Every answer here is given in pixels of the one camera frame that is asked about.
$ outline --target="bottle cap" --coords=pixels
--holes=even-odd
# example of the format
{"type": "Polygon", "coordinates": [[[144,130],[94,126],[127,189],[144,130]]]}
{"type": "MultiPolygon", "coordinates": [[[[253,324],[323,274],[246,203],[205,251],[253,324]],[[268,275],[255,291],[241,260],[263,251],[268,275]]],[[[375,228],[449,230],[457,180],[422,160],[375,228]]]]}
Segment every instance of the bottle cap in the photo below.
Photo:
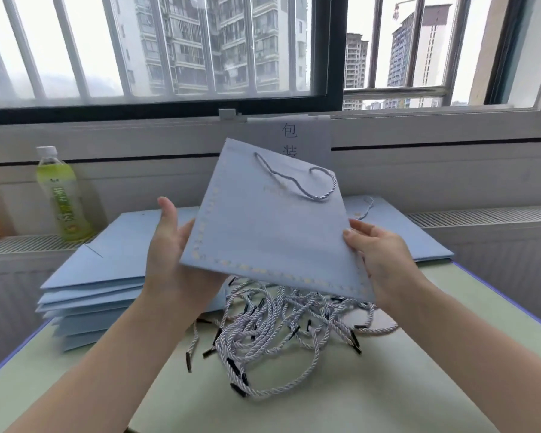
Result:
{"type": "Polygon", "coordinates": [[[58,155],[58,151],[54,146],[38,146],[36,147],[36,152],[41,158],[53,158],[58,155]]]}

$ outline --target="plastic bottle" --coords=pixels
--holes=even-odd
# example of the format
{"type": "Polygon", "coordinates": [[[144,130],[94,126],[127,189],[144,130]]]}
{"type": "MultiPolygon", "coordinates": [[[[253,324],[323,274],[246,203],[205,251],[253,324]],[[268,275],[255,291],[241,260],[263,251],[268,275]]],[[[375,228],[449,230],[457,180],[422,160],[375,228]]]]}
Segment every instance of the plastic bottle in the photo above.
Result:
{"type": "Polygon", "coordinates": [[[54,146],[36,147],[36,151],[41,157],[36,179],[50,200],[60,236],[67,241],[85,240],[94,230],[84,217],[72,167],[58,159],[54,146]]]}

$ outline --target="hand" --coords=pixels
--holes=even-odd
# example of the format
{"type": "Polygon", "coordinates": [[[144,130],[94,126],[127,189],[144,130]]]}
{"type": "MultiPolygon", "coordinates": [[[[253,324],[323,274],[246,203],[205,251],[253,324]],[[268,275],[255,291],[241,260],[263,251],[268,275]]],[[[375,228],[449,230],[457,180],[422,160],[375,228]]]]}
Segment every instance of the hand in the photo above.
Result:
{"type": "Polygon", "coordinates": [[[356,219],[350,219],[350,224],[353,229],[343,232],[344,240],[363,254],[377,305],[392,315],[392,306],[404,289],[426,278],[401,236],[356,219]]]}
{"type": "Polygon", "coordinates": [[[226,275],[180,264],[194,219],[178,228],[173,203],[166,197],[159,197],[159,205],[162,215],[148,249],[143,291],[167,297],[172,294],[202,313],[220,290],[226,275]]]}

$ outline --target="table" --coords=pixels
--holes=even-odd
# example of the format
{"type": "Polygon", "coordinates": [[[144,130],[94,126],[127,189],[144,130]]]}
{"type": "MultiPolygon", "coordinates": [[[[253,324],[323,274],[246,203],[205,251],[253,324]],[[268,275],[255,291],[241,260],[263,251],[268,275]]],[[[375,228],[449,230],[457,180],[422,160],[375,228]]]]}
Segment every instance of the table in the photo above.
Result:
{"type": "MultiPolygon", "coordinates": [[[[541,356],[541,322],[492,287],[450,262],[421,264],[434,284],[493,326],[541,356]]],[[[45,326],[0,368],[0,432],[77,364],[87,348],[61,354],[53,328],[45,326]]],[[[190,332],[146,395],[130,428],[139,433],[371,431],[473,432],[497,430],[454,382],[402,330],[361,338],[358,356],[329,342],[317,370],[290,393],[267,400],[241,398],[228,384],[216,356],[204,360],[214,331],[201,328],[186,371],[190,332]]],[[[257,388],[298,376],[312,352],[293,349],[250,372],[257,388]]]]}

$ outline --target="person's left hand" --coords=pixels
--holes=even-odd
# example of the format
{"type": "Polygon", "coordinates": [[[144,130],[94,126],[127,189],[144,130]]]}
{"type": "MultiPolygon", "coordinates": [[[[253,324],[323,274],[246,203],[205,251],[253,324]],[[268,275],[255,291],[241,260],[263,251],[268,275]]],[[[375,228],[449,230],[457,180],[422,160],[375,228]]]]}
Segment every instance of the person's left hand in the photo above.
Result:
{"type": "Polygon", "coordinates": [[[144,291],[152,295],[172,293],[200,313],[216,296],[227,276],[180,264],[194,219],[179,228],[173,203],[166,197],[159,197],[158,202],[162,215],[148,249],[144,291]]]}

